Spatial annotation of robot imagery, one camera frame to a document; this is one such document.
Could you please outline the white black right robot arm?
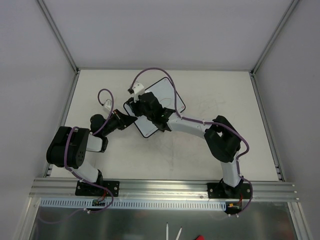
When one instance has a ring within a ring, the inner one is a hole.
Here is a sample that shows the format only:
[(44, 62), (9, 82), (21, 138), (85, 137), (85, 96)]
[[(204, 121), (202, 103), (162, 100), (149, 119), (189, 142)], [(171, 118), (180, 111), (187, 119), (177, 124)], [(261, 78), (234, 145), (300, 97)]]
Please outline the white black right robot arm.
[(138, 96), (138, 100), (131, 97), (125, 104), (134, 116), (146, 117), (162, 132), (183, 132), (204, 139), (213, 157), (221, 163), (224, 193), (230, 198), (241, 193), (242, 180), (236, 163), (241, 138), (225, 117), (219, 115), (210, 122), (184, 117), (175, 109), (163, 107), (152, 92)]

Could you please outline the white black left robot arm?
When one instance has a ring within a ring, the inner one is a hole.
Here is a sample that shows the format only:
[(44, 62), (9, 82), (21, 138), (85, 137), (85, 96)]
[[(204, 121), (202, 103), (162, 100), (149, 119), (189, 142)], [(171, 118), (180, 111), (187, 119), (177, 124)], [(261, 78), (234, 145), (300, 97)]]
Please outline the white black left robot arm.
[(108, 146), (107, 135), (115, 130), (124, 130), (138, 118), (113, 110), (108, 119), (101, 114), (90, 118), (90, 129), (61, 126), (58, 128), (46, 152), (49, 164), (64, 168), (79, 181), (87, 184), (93, 195), (104, 191), (105, 184), (100, 170), (86, 160), (86, 153), (104, 153)]

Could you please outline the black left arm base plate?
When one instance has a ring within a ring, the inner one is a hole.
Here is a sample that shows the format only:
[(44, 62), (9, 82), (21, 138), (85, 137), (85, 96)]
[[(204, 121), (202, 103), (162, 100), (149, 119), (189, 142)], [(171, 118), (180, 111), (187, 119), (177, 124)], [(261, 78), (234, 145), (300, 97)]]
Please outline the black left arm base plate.
[(81, 197), (102, 197), (105, 189), (108, 189), (114, 197), (119, 196), (120, 182), (114, 180), (103, 180), (102, 187), (93, 186), (85, 182), (78, 181), (75, 188), (75, 195)]

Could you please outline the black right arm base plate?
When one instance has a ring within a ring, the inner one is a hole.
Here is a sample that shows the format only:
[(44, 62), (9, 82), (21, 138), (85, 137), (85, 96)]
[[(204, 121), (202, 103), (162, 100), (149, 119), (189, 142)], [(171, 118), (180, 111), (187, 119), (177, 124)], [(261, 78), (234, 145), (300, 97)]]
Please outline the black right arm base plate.
[(240, 183), (236, 187), (230, 187), (222, 182), (208, 182), (207, 195), (209, 199), (250, 199), (252, 190), (249, 183)]

